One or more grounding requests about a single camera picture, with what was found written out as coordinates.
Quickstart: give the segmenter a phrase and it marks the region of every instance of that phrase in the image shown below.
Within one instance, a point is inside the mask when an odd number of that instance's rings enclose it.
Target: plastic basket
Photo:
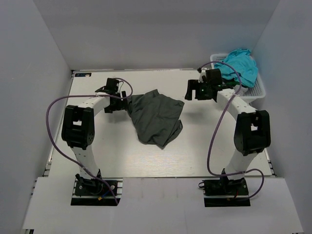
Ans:
[[[210,61],[221,61],[226,58],[228,54],[214,54],[210,56]],[[248,88],[248,91],[244,93],[244,96],[241,98],[247,102],[250,103],[258,98],[264,98],[265,97],[265,90],[264,86],[260,77],[260,74],[257,75],[257,80],[255,81],[253,88]]]

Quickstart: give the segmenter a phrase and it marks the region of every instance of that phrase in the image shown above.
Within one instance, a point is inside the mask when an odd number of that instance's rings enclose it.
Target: white table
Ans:
[[[73,177],[39,178],[24,229],[34,234],[291,234],[302,232],[282,178],[250,207],[205,208],[200,178],[126,178],[117,207],[70,206]],[[246,179],[250,193],[261,179]]]
[[[160,93],[184,99],[187,80],[194,71],[144,71],[92,73],[74,78],[71,94],[92,94],[108,77],[122,77],[135,94],[158,88]],[[69,100],[79,104],[83,98]],[[164,150],[143,145],[125,112],[96,116],[96,161],[104,177],[209,176],[206,157],[209,140],[221,114],[214,101],[186,101],[183,130]],[[213,148],[211,168],[221,172],[233,150],[235,121],[226,115]],[[58,137],[57,144],[73,153]],[[74,174],[78,167],[53,152],[48,177],[39,178],[23,225],[34,234],[284,234],[302,232],[292,197],[282,178],[267,177],[250,207],[205,208],[200,178],[124,178],[117,207],[70,206]],[[266,156],[260,154],[250,167],[270,175]],[[253,194],[261,179],[246,178]]]
[[[197,71],[157,70],[93,72],[90,77],[73,80],[71,95],[94,94],[106,84],[107,78],[120,77],[131,83],[134,94],[144,94],[158,89],[161,94],[185,102],[180,119],[183,130],[164,150],[155,145],[144,145],[137,139],[136,130],[125,111],[105,114],[95,118],[96,136],[92,144],[95,160],[106,178],[119,177],[205,177],[210,176],[206,167],[207,152],[211,136],[222,110],[213,100],[187,101],[184,96],[187,80],[198,78]],[[130,92],[127,84],[122,90]],[[78,105],[86,98],[70,98],[68,104]],[[227,113],[221,123],[211,157],[211,169],[220,173],[234,152],[235,120]],[[61,139],[57,145],[69,156],[73,152]],[[64,159],[57,151],[52,154],[49,176],[63,176],[71,172],[74,176],[78,166]],[[249,169],[259,168],[270,176],[271,170],[266,155],[261,153],[250,164]],[[257,172],[248,174],[258,176]]]

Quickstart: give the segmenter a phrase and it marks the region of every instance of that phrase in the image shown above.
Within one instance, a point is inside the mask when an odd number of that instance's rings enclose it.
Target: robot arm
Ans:
[[[106,86],[96,90],[96,93],[110,94],[121,97],[118,91],[119,81],[108,78]],[[123,110],[127,107],[127,100],[115,99],[111,97],[93,97],[78,106],[68,105],[65,109],[62,126],[62,139],[73,150],[77,161],[85,166],[93,175],[101,178],[101,172],[94,160],[92,142],[95,136],[94,117],[104,109],[106,113]],[[80,176],[86,180],[92,178],[80,168]]]
[[[217,103],[225,108],[234,94],[233,89],[217,92]],[[224,169],[226,174],[245,172],[251,161],[271,143],[269,114],[248,105],[241,97],[234,97],[227,111],[236,120],[235,151]],[[229,180],[240,180],[244,174],[230,175]]]
[[[189,80],[186,100],[192,100],[192,91],[195,90],[195,99],[213,99],[223,109],[228,105],[234,94],[230,86],[223,84],[219,69],[206,70],[198,80]],[[247,171],[252,160],[271,143],[270,118],[267,111],[258,111],[247,104],[239,96],[235,96],[229,104],[227,111],[236,120],[234,132],[235,151],[229,164],[221,174],[232,174]],[[248,190],[244,174],[227,175],[220,177],[220,180],[205,180],[205,196],[248,196]],[[215,203],[210,200],[207,206]],[[213,206],[232,206],[234,203],[217,201]]]

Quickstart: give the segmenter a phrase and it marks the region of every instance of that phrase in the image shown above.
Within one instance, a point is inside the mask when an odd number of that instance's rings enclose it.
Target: teal cloth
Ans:
[[[223,62],[231,65],[240,75],[242,84],[247,87],[254,87],[257,79],[258,68],[256,62],[249,57],[250,50],[237,49],[229,53],[229,55],[223,60]],[[225,79],[234,79],[238,81],[238,78],[234,71],[226,65],[216,63],[214,68],[218,68],[221,71],[221,75]]]

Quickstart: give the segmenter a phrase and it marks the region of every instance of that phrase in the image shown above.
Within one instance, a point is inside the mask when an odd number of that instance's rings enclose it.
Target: purple cable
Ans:
[[[54,148],[55,148],[62,156],[64,156],[64,157],[67,158],[68,160],[74,162],[74,163],[77,164],[79,167],[81,167],[90,177],[92,177],[92,178],[94,178],[94,179],[97,179],[97,180],[99,180],[100,182],[104,183],[104,184],[108,187],[109,191],[112,193],[112,195],[113,195],[113,197],[114,197],[114,199],[115,199],[115,202],[116,202],[116,204],[118,205],[117,198],[116,198],[116,196],[115,196],[113,190],[111,189],[111,186],[110,186],[105,180],[96,177],[96,176],[93,175],[88,169],[86,169],[86,168],[84,167],[83,164],[81,164],[80,162],[78,162],[78,161],[76,161],[76,160],[70,158],[70,157],[67,156],[65,153],[63,153],[62,150],[60,150],[60,148],[56,145],[56,143],[55,143],[54,140],[53,140],[52,133],[51,133],[51,130],[50,130],[50,125],[49,125],[49,113],[50,113],[50,109],[51,109],[51,107],[52,107],[56,102],[58,102],[58,101],[60,101],[60,100],[62,100],[62,99],[67,99],[67,98],[94,98],[94,97],[111,97],[111,98],[117,98],[117,99],[126,99],[126,98],[130,98],[131,95],[132,95],[132,93],[133,93],[133,88],[132,88],[131,84],[130,84],[128,81],[126,81],[126,80],[124,80],[124,79],[122,79],[122,78],[115,78],[115,79],[120,79],[120,80],[126,82],[126,83],[129,85],[129,87],[130,87],[130,89],[131,89],[131,93],[130,93],[128,96],[126,96],[126,97],[116,97],[116,96],[113,96],[113,95],[104,94],[104,95],[68,95],[68,96],[59,97],[59,98],[55,99],[54,101],[52,101],[51,104],[49,105],[49,107],[48,107],[48,109],[47,109],[47,112],[46,112],[46,114],[45,114],[45,124],[46,124],[46,127],[47,127],[47,131],[48,131],[48,135],[49,135],[50,141],[52,142],[52,145],[54,146]]]
[[[238,81],[239,81],[239,88],[236,90],[236,92],[235,92],[235,93],[232,95],[232,97],[229,99],[229,101],[228,101],[228,103],[226,104],[226,106],[225,106],[225,108],[224,108],[224,110],[223,110],[223,112],[222,112],[222,114],[221,114],[221,117],[220,117],[220,119],[219,119],[219,121],[218,121],[218,123],[217,123],[217,125],[216,125],[216,127],[215,127],[213,136],[212,136],[211,141],[210,141],[209,150],[208,150],[207,169],[208,169],[208,172],[209,172],[210,174],[212,174],[213,176],[216,176],[216,177],[224,177],[224,176],[234,176],[234,175],[239,175],[239,174],[247,174],[247,173],[252,172],[252,171],[260,172],[260,173],[261,173],[261,176],[262,176],[262,181],[261,181],[261,184],[260,184],[259,189],[258,189],[253,195],[249,196],[248,198],[242,199],[242,200],[250,199],[250,198],[256,196],[256,195],[260,192],[260,190],[262,189],[262,187],[263,187],[263,184],[264,184],[264,174],[262,173],[262,171],[260,171],[259,169],[250,169],[250,170],[247,170],[247,171],[245,171],[245,172],[235,172],[235,173],[229,173],[229,174],[215,174],[215,173],[213,173],[213,172],[211,171],[211,169],[210,169],[210,156],[211,156],[211,150],[212,150],[212,147],[213,147],[213,143],[214,143],[214,140],[215,140],[216,133],[217,133],[219,127],[220,127],[221,121],[222,121],[222,119],[223,119],[223,117],[224,117],[226,111],[228,110],[228,108],[229,108],[229,106],[230,106],[232,100],[233,100],[233,99],[235,98],[235,96],[239,93],[239,91],[240,91],[240,89],[241,89],[241,87],[242,87],[242,81],[241,81],[241,79],[240,79],[240,77],[239,77],[238,72],[237,72],[231,65],[228,65],[228,64],[225,63],[225,62],[221,62],[221,61],[211,61],[211,62],[208,62],[208,63],[202,65],[202,66],[200,67],[200,69],[203,68],[204,66],[207,66],[208,64],[211,64],[211,63],[221,63],[221,64],[226,65],[226,66],[228,66],[229,68],[231,68],[231,69],[235,72],[235,74],[236,74],[236,76],[237,76],[237,78],[238,78]]]

